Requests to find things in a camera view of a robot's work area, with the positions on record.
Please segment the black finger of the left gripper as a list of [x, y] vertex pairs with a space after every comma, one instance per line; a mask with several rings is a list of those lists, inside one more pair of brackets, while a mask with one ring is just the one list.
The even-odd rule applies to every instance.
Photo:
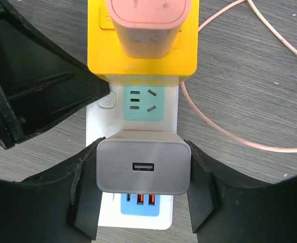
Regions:
[[0, 147], [36, 137], [109, 93], [106, 81], [0, 1]]

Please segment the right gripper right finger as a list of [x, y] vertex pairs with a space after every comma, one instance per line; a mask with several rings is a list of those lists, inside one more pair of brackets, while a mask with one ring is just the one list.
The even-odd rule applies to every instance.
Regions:
[[198, 242], [297, 242], [297, 176], [267, 183], [189, 147], [187, 197]]

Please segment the white usb charger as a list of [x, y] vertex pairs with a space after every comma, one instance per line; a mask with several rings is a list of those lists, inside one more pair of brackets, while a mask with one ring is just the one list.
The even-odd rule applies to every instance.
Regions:
[[120, 131], [99, 142], [96, 183], [103, 192], [181, 195], [191, 175], [191, 149], [177, 134]]

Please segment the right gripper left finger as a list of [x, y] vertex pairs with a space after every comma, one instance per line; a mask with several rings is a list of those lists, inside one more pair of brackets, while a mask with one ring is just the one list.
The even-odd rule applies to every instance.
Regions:
[[21, 182], [0, 179], [0, 242], [92, 242], [102, 192], [95, 141]]

